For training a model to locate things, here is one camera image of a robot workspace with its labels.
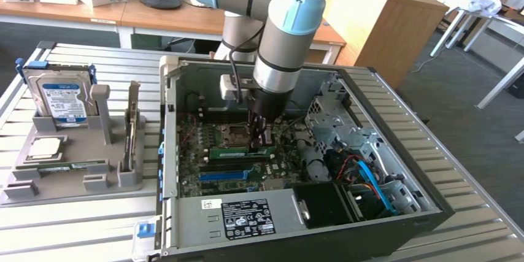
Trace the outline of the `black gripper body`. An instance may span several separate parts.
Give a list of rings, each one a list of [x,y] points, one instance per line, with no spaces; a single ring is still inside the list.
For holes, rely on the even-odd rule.
[[[283,114],[292,91],[272,93],[261,88],[249,91],[249,111],[265,121],[275,121]]]

